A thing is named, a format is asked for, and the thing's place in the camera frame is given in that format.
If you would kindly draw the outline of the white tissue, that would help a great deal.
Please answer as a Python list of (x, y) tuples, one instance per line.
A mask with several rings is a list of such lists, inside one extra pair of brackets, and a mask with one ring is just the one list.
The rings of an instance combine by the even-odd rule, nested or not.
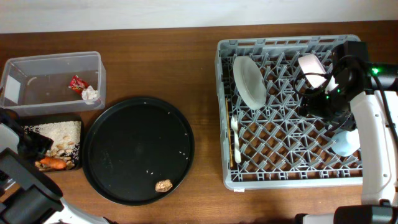
[(98, 96), (98, 91), (94, 90), (94, 88), (91, 85), (85, 88), (81, 93), (81, 97), (83, 100), (92, 100), (95, 99), (97, 96)]

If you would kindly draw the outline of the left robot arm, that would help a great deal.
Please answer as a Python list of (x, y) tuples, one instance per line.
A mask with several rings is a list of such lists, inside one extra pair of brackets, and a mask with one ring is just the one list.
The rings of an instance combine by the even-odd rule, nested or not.
[(36, 168), (53, 141), (24, 131), (14, 114), (1, 108), (1, 195), (19, 186), (1, 202), (1, 223), (112, 223), (70, 205), (59, 186)]

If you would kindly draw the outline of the pink bowl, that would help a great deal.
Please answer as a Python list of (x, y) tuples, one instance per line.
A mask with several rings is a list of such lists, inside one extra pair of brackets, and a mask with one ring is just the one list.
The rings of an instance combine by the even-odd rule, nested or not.
[(326, 71), (316, 55), (309, 54), (300, 57), (298, 58), (298, 64), (300, 65), (303, 73), (306, 73), (306, 78), (312, 87), (318, 88), (321, 86), (321, 84), (326, 82), (326, 78), (315, 75), (316, 73), (326, 75)]

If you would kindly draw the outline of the grey plate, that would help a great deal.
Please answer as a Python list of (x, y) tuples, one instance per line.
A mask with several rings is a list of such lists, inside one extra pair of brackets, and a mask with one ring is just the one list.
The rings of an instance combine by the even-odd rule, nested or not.
[(262, 73), (248, 56), (238, 56), (233, 62), (233, 77), (244, 103), (251, 110), (262, 108), (267, 99), (267, 89)]

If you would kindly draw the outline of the red snack wrapper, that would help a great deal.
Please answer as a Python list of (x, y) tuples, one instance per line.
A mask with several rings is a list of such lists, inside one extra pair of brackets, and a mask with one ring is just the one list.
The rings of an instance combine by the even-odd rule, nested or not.
[(89, 84), (83, 81), (77, 75), (74, 75), (68, 87), (73, 91), (75, 91), (76, 93), (78, 93), (79, 95), (81, 95), (82, 92), (89, 87)]

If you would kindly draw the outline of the light blue cup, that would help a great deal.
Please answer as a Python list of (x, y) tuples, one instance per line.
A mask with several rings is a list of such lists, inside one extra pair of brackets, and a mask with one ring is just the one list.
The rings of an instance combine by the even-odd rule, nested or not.
[(360, 148), (359, 132), (342, 131), (335, 134), (331, 140), (334, 142), (332, 150), (339, 156), (348, 157)]

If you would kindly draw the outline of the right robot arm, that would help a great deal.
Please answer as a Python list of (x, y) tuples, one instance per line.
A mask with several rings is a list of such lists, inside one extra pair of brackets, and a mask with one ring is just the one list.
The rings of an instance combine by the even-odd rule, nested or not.
[(346, 41), (331, 51), (332, 69), (309, 54), (298, 62), (311, 88), (298, 112), (357, 130), (363, 162), (361, 204), (333, 213), (295, 216), (295, 223), (397, 223), (397, 65), (370, 62), (364, 42)]

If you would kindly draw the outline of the white plastic fork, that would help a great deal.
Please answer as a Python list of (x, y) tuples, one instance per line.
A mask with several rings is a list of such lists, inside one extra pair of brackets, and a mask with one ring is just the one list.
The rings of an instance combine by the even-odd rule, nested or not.
[(236, 114), (231, 117), (231, 129), (234, 133), (234, 160), (235, 163), (239, 164), (241, 162), (241, 152), (238, 135), (238, 116)]

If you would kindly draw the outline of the rice and peanut scraps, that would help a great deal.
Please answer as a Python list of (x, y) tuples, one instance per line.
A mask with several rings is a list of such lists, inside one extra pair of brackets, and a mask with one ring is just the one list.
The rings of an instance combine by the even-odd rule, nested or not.
[(61, 121), (25, 126), (24, 130), (26, 132), (33, 131), (53, 140), (51, 149), (46, 153), (47, 157), (62, 159), (67, 163), (65, 169), (57, 170), (38, 161), (35, 162), (36, 168), (42, 172), (77, 169), (80, 163), (81, 128), (81, 121)]

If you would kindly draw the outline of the wooden chopstick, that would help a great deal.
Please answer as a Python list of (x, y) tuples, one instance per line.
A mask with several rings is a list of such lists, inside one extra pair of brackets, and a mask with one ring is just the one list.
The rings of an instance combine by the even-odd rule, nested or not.
[(231, 147), (231, 126), (229, 120), (229, 109), (228, 109), (228, 98), (225, 98), (225, 105), (226, 105), (226, 120), (227, 120), (227, 131), (228, 131), (228, 141), (229, 141), (229, 167), (233, 168), (233, 152)]

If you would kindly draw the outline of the orange carrot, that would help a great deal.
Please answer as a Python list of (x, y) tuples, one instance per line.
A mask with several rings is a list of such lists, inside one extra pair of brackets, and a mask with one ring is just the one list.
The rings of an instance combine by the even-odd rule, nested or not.
[(64, 160), (54, 157), (45, 157), (40, 160), (40, 163), (57, 170), (65, 169), (67, 167), (67, 163)]

